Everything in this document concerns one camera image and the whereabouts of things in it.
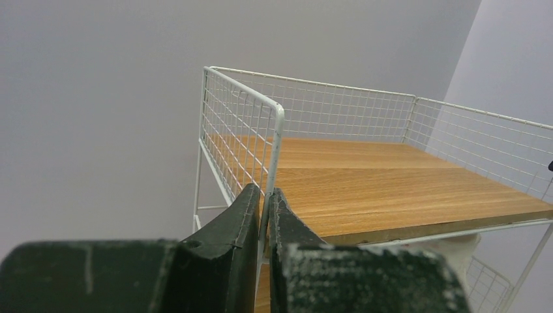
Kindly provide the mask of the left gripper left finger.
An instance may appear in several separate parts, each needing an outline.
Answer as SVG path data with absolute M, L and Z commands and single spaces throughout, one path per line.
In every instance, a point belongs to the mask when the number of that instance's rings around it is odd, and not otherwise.
M 30 241 L 1 262 L 2 312 L 253 312 L 260 190 L 174 239 Z

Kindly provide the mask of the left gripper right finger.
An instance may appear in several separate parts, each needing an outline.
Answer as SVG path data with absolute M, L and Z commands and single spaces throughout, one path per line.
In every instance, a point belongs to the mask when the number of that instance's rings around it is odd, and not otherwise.
M 332 245 L 291 209 L 282 189 L 269 198 L 272 312 L 469 312 L 445 259 L 403 247 Z

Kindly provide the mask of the white floral roll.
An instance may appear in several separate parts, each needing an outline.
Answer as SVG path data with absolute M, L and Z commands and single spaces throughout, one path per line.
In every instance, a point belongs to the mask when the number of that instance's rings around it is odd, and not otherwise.
M 467 282 L 468 269 L 480 241 L 481 235 L 475 233 L 444 239 L 421 241 L 412 244 L 412 247 L 417 250 L 429 251 L 443 256 L 445 261 L 456 273 L 465 292 L 469 292 L 470 287 Z

